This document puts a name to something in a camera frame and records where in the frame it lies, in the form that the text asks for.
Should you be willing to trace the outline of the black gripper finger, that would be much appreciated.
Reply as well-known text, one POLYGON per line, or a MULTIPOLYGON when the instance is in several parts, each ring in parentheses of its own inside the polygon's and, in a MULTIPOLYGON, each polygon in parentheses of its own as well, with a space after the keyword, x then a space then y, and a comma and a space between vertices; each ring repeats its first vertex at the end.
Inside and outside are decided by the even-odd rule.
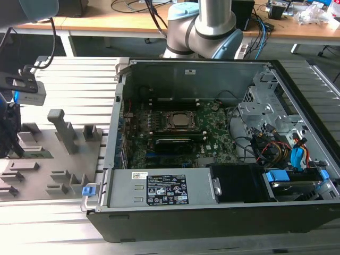
POLYGON ((16 153, 18 157, 23 157, 24 155, 24 150, 19 144, 19 137, 17 134, 14 135, 13 151, 16 153))

